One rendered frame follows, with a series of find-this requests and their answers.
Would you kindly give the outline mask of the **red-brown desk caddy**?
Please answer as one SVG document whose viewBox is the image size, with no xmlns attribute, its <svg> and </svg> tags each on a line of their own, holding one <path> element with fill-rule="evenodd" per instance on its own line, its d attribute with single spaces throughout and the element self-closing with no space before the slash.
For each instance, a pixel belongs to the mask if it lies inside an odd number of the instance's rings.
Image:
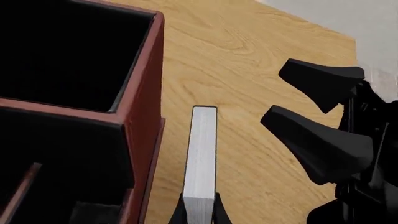
<svg viewBox="0 0 398 224">
<path fill-rule="evenodd" d="M 165 120 L 164 16 L 0 0 L 0 224 L 143 224 Z"/>
</svg>

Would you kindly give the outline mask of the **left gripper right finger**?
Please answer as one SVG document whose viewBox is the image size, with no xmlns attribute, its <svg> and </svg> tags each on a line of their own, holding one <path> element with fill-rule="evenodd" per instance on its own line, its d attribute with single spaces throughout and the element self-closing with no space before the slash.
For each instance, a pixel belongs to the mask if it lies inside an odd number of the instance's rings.
<svg viewBox="0 0 398 224">
<path fill-rule="evenodd" d="M 232 224 L 223 206 L 221 196 L 218 192 L 215 193 L 215 201 L 213 207 L 213 224 Z"/>
</svg>

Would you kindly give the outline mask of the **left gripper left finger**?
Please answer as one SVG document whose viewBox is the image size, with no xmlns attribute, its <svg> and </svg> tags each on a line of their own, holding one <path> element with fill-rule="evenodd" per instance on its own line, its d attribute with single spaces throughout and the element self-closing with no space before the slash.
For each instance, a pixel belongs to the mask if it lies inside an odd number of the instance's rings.
<svg viewBox="0 0 398 224">
<path fill-rule="evenodd" d="M 183 194 L 180 194 L 177 205 L 168 224 L 187 224 L 187 213 L 183 202 Z"/>
</svg>

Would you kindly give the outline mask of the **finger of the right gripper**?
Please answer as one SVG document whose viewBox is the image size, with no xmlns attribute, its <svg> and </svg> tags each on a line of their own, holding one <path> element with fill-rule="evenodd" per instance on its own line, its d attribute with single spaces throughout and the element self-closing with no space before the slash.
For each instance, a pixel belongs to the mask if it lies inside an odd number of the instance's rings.
<svg viewBox="0 0 398 224">
<path fill-rule="evenodd" d="M 288 59 L 279 70 L 285 82 L 309 97 L 323 113 L 356 95 L 356 86 L 364 80 L 360 67 L 327 67 Z"/>
<path fill-rule="evenodd" d="M 289 149 L 317 185 L 342 182 L 373 161 L 369 136 L 316 123 L 280 106 L 271 106 L 261 124 Z"/>
</svg>

